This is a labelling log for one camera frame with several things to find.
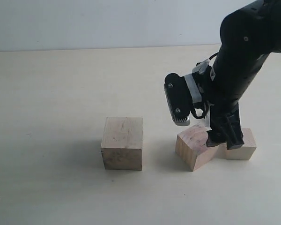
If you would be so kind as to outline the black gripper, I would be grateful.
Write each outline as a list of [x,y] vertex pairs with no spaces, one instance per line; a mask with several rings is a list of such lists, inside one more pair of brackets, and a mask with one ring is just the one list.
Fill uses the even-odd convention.
[[[235,110],[239,99],[260,71],[269,51],[220,50],[212,67],[202,78],[201,90],[210,105],[210,130],[207,131],[207,147],[215,147],[227,142],[228,150],[244,145],[239,110]],[[213,121],[225,114],[226,134]]]

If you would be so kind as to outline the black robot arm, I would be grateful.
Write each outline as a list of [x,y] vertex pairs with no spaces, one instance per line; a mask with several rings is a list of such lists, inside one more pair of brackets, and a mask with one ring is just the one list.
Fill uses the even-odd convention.
[[209,103],[207,146],[243,146],[239,100],[271,53],[281,53],[281,0],[256,0],[226,16],[220,26],[221,47],[204,74]]

